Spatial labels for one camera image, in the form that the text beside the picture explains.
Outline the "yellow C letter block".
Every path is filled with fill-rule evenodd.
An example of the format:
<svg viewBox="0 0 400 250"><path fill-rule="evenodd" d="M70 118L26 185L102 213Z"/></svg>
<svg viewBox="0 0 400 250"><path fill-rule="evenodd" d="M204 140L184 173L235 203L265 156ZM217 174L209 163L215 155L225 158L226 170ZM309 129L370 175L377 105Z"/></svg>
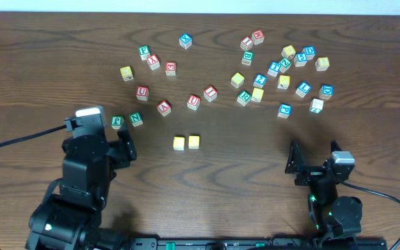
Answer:
<svg viewBox="0 0 400 250"><path fill-rule="evenodd" d="M183 151L185 148L185 138L181 136L175 136L173 140L174 150Z"/></svg>

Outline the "yellow O letter block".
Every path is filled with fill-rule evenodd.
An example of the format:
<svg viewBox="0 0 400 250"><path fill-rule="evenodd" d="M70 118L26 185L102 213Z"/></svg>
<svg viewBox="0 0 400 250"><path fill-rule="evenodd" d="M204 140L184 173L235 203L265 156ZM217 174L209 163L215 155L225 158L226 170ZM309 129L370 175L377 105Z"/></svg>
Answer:
<svg viewBox="0 0 400 250"><path fill-rule="evenodd" d="M200 146L200 136L199 135L190 135L188 138L189 149L198 149L199 146Z"/></svg>

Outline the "green R letter block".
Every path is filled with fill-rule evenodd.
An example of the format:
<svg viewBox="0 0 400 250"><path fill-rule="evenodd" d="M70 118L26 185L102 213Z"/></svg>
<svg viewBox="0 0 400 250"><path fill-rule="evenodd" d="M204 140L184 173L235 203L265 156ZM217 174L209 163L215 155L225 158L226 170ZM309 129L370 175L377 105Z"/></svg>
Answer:
<svg viewBox="0 0 400 250"><path fill-rule="evenodd" d="M241 93L239 93L237 96L237 102L242 106L246 106L250 100L251 95L246 90L241 91Z"/></svg>

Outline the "green N letter block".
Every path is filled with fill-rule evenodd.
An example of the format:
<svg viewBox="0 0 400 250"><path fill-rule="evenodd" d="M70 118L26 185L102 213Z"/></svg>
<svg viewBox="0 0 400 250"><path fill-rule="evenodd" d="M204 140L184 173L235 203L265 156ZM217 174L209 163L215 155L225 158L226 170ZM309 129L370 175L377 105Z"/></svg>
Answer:
<svg viewBox="0 0 400 250"><path fill-rule="evenodd" d="M131 124L133 127L137 127L143 124L142 116L139 112L135 112L129 115Z"/></svg>

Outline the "blue L letter block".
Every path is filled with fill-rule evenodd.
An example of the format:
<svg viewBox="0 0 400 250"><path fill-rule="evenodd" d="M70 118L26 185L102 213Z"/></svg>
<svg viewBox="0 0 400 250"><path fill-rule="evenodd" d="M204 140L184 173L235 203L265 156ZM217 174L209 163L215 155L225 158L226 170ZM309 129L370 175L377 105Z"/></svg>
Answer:
<svg viewBox="0 0 400 250"><path fill-rule="evenodd" d="M296 89L295 94L301 98L304 98L310 90L311 86L307 82L303 81Z"/></svg>

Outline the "yellow block right middle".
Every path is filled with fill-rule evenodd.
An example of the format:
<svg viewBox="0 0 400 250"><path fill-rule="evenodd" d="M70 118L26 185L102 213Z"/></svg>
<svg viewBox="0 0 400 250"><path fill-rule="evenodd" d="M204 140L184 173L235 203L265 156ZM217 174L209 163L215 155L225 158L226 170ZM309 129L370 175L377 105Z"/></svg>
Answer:
<svg viewBox="0 0 400 250"><path fill-rule="evenodd" d="M278 78L278 89L286 90L290 86L290 76L280 75Z"/></svg>

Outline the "blue 2 number block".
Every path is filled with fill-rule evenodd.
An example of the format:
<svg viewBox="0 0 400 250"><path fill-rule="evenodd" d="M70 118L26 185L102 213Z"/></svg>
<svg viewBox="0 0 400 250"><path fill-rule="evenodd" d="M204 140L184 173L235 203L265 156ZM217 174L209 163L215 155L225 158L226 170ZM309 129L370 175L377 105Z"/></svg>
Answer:
<svg viewBox="0 0 400 250"><path fill-rule="evenodd" d="M253 81L255 88L263 89L267 81L267 77L262 74L257 74Z"/></svg>

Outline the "red U letter block middle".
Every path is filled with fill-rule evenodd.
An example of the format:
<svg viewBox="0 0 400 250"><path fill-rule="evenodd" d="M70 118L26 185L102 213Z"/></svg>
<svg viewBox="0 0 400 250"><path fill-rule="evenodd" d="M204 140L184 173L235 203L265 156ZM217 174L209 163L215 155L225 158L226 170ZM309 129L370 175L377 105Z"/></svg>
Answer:
<svg viewBox="0 0 400 250"><path fill-rule="evenodd" d="M189 99L187 100L187 107L192 110L197 110L200 106L201 99L196 95L190 95Z"/></svg>

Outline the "blue T letter block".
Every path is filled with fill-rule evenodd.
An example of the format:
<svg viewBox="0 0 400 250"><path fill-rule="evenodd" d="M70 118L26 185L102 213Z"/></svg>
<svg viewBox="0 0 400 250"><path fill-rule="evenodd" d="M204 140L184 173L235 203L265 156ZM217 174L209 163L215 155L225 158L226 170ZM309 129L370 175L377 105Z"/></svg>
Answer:
<svg viewBox="0 0 400 250"><path fill-rule="evenodd" d="M267 74L272 77L277 77L278 73L280 72L281 65L278 62L272 61L267 71Z"/></svg>

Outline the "blue D block top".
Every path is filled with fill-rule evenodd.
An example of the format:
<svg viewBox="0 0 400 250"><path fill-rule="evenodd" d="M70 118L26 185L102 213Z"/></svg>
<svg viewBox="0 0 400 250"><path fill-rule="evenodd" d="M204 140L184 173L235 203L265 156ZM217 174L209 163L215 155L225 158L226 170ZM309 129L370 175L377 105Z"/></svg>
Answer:
<svg viewBox="0 0 400 250"><path fill-rule="evenodd" d="M312 60L315 57L316 51L313 46L304 47L302 53L306 55L307 60Z"/></svg>

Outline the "red X letter block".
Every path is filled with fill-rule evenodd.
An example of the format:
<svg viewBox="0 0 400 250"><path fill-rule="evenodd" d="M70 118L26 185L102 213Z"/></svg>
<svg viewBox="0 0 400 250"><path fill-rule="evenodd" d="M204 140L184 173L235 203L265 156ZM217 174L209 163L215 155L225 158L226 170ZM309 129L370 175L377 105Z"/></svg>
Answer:
<svg viewBox="0 0 400 250"><path fill-rule="evenodd" d="M147 58L147 64L151 70L155 70L160 66L160 60L156 54L152 54Z"/></svg>

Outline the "yellow block centre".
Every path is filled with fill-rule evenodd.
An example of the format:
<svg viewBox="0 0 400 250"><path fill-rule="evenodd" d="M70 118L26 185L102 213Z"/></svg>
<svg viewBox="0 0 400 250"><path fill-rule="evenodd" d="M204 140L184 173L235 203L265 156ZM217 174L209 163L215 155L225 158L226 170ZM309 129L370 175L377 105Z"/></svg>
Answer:
<svg viewBox="0 0 400 250"><path fill-rule="evenodd" d="M237 72L231 78L231 85L235 88L239 88L244 82L244 76Z"/></svg>

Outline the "red I block middle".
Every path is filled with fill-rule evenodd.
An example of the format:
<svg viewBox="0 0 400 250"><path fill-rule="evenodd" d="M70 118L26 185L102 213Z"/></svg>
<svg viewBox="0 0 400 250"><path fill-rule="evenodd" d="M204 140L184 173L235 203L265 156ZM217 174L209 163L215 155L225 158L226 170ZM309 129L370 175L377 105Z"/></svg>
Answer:
<svg viewBox="0 0 400 250"><path fill-rule="evenodd" d="M207 101L212 102L217 98L218 91L210 85L203 91L203 96Z"/></svg>

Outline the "red I block top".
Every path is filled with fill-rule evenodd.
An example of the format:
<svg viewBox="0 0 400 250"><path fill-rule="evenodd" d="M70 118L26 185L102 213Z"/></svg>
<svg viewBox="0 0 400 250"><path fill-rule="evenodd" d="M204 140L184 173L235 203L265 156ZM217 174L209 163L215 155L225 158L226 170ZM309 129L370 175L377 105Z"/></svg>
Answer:
<svg viewBox="0 0 400 250"><path fill-rule="evenodd" d="M243 51L249 51L252 47L253 47L253 40L249 36L246 36L241 40L240 48Z"/></svg>

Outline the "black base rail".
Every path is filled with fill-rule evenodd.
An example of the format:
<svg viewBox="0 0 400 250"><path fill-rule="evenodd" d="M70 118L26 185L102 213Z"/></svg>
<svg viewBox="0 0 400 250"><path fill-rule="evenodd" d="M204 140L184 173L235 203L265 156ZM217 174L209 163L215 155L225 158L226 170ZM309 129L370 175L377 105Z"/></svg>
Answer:
<svg viewBox="0 0 400 250"><path fill-rule="evenodd" d="M327 240L319 244L299 238L278 237L258 240L175 240L155 238L132 238L118 247L119 250L269 250L269 249L317 249L317 250L386 250L384 240Z"/></svg>

